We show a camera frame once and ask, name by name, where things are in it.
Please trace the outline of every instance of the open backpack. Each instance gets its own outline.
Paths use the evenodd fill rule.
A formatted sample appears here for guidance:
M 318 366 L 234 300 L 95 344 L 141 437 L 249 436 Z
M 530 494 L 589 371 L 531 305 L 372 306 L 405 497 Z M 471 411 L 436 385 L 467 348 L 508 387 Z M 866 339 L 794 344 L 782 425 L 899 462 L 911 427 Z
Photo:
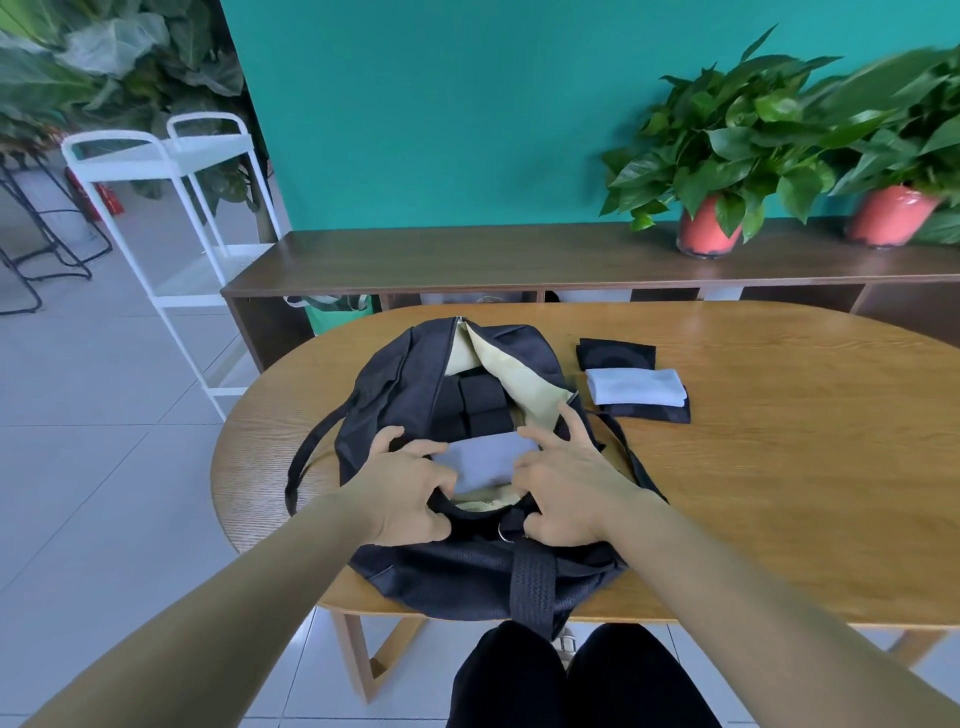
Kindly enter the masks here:
M 442 390 L 454 377 L 476 374 L 496 377 L 515 421 L 569 439 L 557 409 L 566 401 L 602 448 L 579 396 L 566 388 L 556 354 L 534 327 L 434 319 L 408 328 L 374 354 L 347 401 L 307 435 L 288 473 L 288 512 L 296 513 L 303 470 L 337 422 L 344 421 L 334 443 L 343 484 L 363 466 L 373 436 L 387 425 L 402 425 L 406 441 L 441 439 L 433 435 Z M 625 449 L 636 484 L 660 495 L 616 419 L 593 414 Z M 523 521 L 538 507 L 531 494 L 518 497 L 509 484 L 454 499 L 436 490 L 427 505 L 450 519 L 449 538 L 414 546 L 361 546 L 350 565 L 381 594 L 428 617 L 513 619 L 553 639 L 580 602 L 626 569 L 605 542 L 551 547 L 526 538 Z

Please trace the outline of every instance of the oval table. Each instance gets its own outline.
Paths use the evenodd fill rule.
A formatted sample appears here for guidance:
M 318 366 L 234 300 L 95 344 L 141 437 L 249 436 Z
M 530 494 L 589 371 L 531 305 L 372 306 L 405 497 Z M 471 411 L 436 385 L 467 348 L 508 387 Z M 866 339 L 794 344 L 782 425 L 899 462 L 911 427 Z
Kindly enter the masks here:
M 581 337 L 656 345 L 658 367 L 684 381 L 693 423 L 621 423 L 675 507 L 848 623 L 905 629 L 892 651 L 908 665 L 960 626 L 960 351 L 788 303 L 414 306 L 335 328 L 264 372 L 224 424 L 210 477 L 239 551 L 286 522 L 291 457 L 373 353 L 410 326 L 453 315 L 536 326 L 587 404 L 574 353 Z M 301 499 L 339 486 L 335 432 L 318 446 Z M 617 447 L 605 453 L 625 467 Z M 425 617 L 350 568 L 320 605 L 334 617 L 354 688 L 371 700 Z M 405 617 L 372 659 L 360 615 Z M 572 619 L 672 616 L 628 572 Z

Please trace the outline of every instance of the table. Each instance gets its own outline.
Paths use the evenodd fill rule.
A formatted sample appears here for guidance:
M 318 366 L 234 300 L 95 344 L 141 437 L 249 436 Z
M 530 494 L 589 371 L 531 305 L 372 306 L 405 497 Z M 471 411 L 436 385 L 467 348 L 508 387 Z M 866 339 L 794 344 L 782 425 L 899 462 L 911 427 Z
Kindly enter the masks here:
M 693 424 L 621 423 L 674 506 L 850 624 L 906 629 L 894 652 L 907 664 L 960 626 L 960 351 L 789 303 L 416 306 L 333 329 L 267 370 L 224 424 L 212 492 L 238 550 L 286 522 L 293 453 L 371 355 L 410 326 L 452 315 L 536 326 L 588 403 L 580 337 L 656 345 L 658 365 L 684 380 Z M 338 487 L 332 441 L 331 433 L 318 446 L 301 498 Z M 605 454 L 626 470 L 616 447 Z M 350 568 L 320 605 L 335 618 L 354 687 L 371 699 L 424 618 Z M 358 615 L 406 619 L 371 660 Z M 672 615 L 628 572 L 572 619 Z
M 845 243 L 843 218 L 768 220 L 717 260 L 677 252 L 676 224 L 622 223 L 293 231 L 222 293 L 253 363 L 264 371 L 313 336 L 283 296 L 378 294 L 385 307 L 420 293 L 632 288 L 635 298 L 813 303 L 906 326 L 960 346 L 956 246 L 871 251 Z

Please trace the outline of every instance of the person's left hand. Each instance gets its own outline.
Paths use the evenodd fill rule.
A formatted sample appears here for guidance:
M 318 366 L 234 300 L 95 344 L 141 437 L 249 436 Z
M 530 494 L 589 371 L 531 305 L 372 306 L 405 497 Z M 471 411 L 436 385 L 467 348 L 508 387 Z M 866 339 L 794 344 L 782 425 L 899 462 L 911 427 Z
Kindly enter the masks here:
M 453 495 L 456 471 L 425 457 L 443 452 L 447 445 L 414 440 L 397 452 L 389 452 L 390 444 L 402 434 L 403 427 L 396 425 L 377 432 L 367 462 L 340 490 L 340 496 L 359 509 L 368 522 L 365 544 L 423 544 L 450 535 L 449 519 L 426 507 L 434 488 Z

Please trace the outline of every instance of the wood grain surface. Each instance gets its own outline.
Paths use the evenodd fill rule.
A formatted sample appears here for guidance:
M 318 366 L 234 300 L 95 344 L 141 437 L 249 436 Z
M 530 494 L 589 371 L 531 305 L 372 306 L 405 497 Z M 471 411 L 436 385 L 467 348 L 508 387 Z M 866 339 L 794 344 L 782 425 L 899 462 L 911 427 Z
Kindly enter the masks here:
M 951 246 L 872 251 L 845 243 L 841 222 L 768 220 L 717 260 L 680 255 L 669 223 L 640 233 L 611 223 L 294 231 L 224 296 L 960 280 Z
M 587 398 L 580 337 L 656 345 L 658 366 L 676 368 L 686 385 L 693 424 L 621 423 L 675 507 L 850 623 L 960 625 L 960 351 L 788 303 L 416 306 L 336 328 L 267 370 L 224 425 L 213 500 L 239 550 L 287 520 L 294 451 L 371 355 L 420 321 L 452 315 L 536 326 Z M 338 486 L 335 432 L 318 447 L 301 500 Z M 321 603 L 409 611 L 350 569 Z M 671 615 L 630 572 L 574 618 Z

